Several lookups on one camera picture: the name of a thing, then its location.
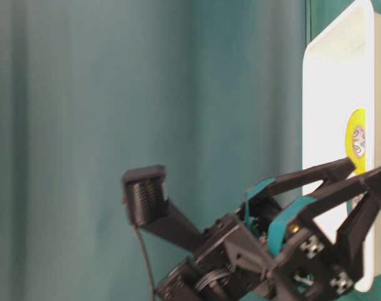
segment screw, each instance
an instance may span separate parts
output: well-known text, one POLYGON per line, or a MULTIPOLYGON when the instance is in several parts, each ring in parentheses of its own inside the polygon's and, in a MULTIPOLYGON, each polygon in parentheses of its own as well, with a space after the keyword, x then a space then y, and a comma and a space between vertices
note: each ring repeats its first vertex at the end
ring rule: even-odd
POLYGON ((228 264, 227 265, 227 269, 230 271, 230 272, 234 272, 234 271, 236 271, 236 267, 235 266, 233 266, 233 265, 230 265, 230 264, 228 264))
POLYGON ((289 232, 291 232, 292 234, 297 233, 299 230, 300 227, 297 224, 292 224, 291 226, 289 226, 289 232))
POLYGON ((170 291, 167 291, 164 296, 165 300, 171 300, 172 298, 172 293, 170 291))

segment yellow sticker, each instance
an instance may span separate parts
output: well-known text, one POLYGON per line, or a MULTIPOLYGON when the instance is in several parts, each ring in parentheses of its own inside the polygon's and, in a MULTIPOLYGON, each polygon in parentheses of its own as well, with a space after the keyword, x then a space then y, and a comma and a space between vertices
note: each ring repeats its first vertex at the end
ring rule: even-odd
POLYGON ((360 108, 349 118, 345 135, 346 155, 356 166, 355 174, 366 171, 366 111, 360 108))

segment white box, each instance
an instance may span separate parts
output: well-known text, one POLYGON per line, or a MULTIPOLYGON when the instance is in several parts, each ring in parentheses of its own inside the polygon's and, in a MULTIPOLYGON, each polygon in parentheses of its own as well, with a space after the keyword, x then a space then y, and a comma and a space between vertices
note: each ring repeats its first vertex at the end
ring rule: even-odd
MULTIPOLYGON (((303 168, 347 155, 357 172, 381 165, 381 15, 370 0, 352 3, 310 42, 303 59, 303 168)), ((316 222, 334 241, 346 217, 342 204, 316 222)), ((381 212, 366 238, 364 277, 355 288, 366 292, 379 274, 381 212)))

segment black cable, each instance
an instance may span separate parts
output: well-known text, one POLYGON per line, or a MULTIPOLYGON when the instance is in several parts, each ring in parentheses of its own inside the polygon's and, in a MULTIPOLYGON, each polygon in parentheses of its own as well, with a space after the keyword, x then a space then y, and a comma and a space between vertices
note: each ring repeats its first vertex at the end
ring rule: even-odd
POLYGON ((135 234, 136 234, 136 236, 140 242, 142 257, 144 258, 144 263, 146 264, 146 268, 147 268, 147 274, 148 274, 148 280, 150 283, 150 292, 151 292, 151 299, 150 300, 155 301, 154 278, 153 278, 153 273, 151 271, 151 265, 150 265, 150 261, 148 258, 146 245, 144 244, 144 240, 141 236, 139 229, 136 226, 133 226, 133 229, 134 229, 134 232, 135 232, 135 234))
POLYGON ((197 281, 197 283, 195 284, 195 290, 197 292, 201 292, 203 288, 205 288, 210 283, 229 276, 230 272, 226 269, 211 271, 210 273, 207 273, 206 275, 201 277, 199 281, 197 281))

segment teal curtain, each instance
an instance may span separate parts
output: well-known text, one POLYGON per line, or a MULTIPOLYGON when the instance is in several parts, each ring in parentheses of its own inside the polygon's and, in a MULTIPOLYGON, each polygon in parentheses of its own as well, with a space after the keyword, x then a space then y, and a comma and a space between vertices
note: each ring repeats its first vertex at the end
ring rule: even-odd
MULTIPOLYGON (((329 25, 352 0, 307 0, 306 1, 306 32, 307 42, 314 39, 323 29, 329 25)), ((381 0, 372 0, 374 10, 381 14, 381 0)), ((343 301, 381 301, 381 275, 375 279, 374 285, 367 293, 353 292, 343 301)))
POLYGON ((127 169, 200 229, 300 169, 305 36, 298 0, 0 0, 0 301, 149 298, 127 169))

